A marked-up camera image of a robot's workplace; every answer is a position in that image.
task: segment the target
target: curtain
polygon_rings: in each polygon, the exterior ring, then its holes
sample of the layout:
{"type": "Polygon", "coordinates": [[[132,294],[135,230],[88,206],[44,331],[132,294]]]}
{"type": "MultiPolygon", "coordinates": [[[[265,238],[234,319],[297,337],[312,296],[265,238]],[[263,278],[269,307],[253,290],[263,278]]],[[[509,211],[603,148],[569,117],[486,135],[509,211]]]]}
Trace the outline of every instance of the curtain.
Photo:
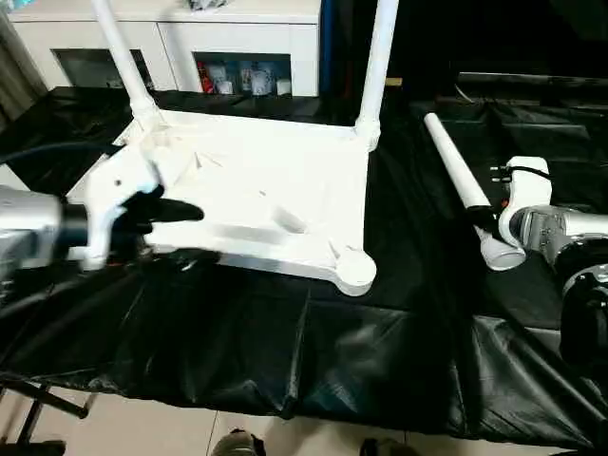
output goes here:
{"type": "Polygon", "coordinates": [[[0,9],[0,130],[46,91],[7,15],[0,9]]]}

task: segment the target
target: white cylinder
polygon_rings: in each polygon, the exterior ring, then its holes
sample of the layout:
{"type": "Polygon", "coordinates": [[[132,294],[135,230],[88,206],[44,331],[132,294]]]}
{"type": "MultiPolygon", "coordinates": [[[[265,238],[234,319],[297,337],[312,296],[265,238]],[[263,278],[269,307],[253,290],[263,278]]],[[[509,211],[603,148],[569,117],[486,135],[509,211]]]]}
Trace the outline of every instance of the white cylinder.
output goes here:
{"type": "MultiPolygon", "coordinates": [[[[484,190],[473,176],[465,159],[460,155],[456,144],[447,134],[437,115],[434,113],[427,114],[425,125],[465,208],[489,206],[490,201],[484,190]]],[[[525,261],[525,251],[523,249],[497,240],[490,233],[478,227],[475,227],[475,232],[481,242],[480,248],[485,264],[492,271],[507,271],[525,261]]]]}
{"type": "Polygon", "coordinates": [[[425,125],[430,133],[441,160],[444,162],[449,178],[454,183],[456,191],[465,207],[489,206],[490,201],[482,190],[482,187],[471,173],[463,156],[456,148],[456,144],[449,137],[436,114],[430,113],[425,116],[425,125]]]}
{"type": "Polygon", "coordinates": [[[395,31],[399,0],[379,0],[371,37],[368,72],[359,112],[360,123],[377,123],[389,69],[392,35],[395,31]]]}
{"type": "Polygon", "coordinates": [[[362,250],[344,249],[336,261],[335,285],[348,296],[367,293],[376,277],[376,263],[362,250]]]}
{"type": "Polygon", "coordinates": [[[97,22],[109,44],[116,68],[123,79],[124,88],[129,94],[133,117],[138,121],[150,117],[158,109],[145,88],[142,76],[137,70],[131,51],[118,28],[108,0],[91,0],[91,2],[97,15],[97,22]]]}

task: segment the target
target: tile floor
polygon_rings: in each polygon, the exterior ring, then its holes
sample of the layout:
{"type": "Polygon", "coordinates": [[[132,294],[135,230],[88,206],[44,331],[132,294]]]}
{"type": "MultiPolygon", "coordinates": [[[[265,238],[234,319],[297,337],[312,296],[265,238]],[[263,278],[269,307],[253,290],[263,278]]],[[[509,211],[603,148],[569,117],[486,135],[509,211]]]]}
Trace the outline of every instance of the tile floor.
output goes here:
{"type": "MultiPolygon", "coordinates": [[[[44,407],[33,442],[63,440],[66,456],[206,456],[234,428],[251,430],[266,444],[268,456],[357,456],[364,439],[392,438],[404,433],[344,423],[296,418],[283,421],[208,409],[174,408],[100,394],[92,399],[79,391],[53,389],[76,404],[92,402],[84,420],[44,407]]],[[[7,392],[0,403],[0,439],[14,442],[31,401],[7,392]]],[[[421,456],[548,456],[558,448],[458,441],[409,433],[408,442],[421,456]]]]}

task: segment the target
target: red package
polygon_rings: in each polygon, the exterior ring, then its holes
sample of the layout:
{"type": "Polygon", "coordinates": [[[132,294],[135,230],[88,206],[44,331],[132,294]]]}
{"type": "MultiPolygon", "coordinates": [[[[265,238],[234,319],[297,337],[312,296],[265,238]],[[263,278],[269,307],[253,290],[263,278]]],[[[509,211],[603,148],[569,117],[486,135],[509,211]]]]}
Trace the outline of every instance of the red package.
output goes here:
{"type": "Polygon", "coordinates": [[[203,62],[197,62],[197,68],[199,69],[200,86],[202,87],[202,93],[214,93],[213,81],[207,74],[207,68],[203,62]]]}

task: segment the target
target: black plastic sheet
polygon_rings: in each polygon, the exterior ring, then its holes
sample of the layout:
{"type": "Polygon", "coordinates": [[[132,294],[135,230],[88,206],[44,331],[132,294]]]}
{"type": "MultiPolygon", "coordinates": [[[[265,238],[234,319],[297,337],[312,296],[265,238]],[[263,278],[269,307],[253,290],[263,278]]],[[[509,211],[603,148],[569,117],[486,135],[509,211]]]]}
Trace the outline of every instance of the black plastic sheet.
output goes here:
{"type": "MultiPolygon", "coordinates": [[[[165,92],[157,100],[163,108],[300,122],[349,117],[307,99],[165,92]]],[[[561,299],[550,270],[538,256],[507,273],[485,268],[421,122],[436,110],[480,176],[515,154],[545,156],[557,201],[608,212],[605,117],[404,106],[391,97],[387,106],[370,156],[365,244],[378,277],[368,294],[351,298],[331,283],[219,267],[196,252],[86,275],[63,265],[23,271],[0,309],[0,378],[180,407],[607,448],[606,384],[560,358],[561,299]]],[[[0,147],[110,141],[128,121],[120,92],[56,89],[0,137],[0,147]]],[[[54,160],[13,169],[34,189],[61,193],[86,164],[62,168],[64,160],[54,160]]],[[[502,189],[483,185],[500,204],[502,189]]]]}

